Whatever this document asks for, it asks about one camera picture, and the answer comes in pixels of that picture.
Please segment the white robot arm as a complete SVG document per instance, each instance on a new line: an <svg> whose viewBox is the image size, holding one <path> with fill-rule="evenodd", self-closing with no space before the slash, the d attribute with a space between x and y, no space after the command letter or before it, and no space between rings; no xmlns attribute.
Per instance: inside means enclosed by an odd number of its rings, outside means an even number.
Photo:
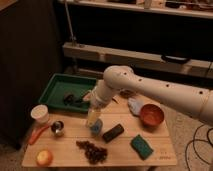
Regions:
<svg viewBox="0 0 213 171"><path fill-rule="evenodd" d="M103 79L91 91L91 107L105 108L123 90L140 93L213 126L213 90L141 77L128 66L114 65L105 69Z"/></svg>

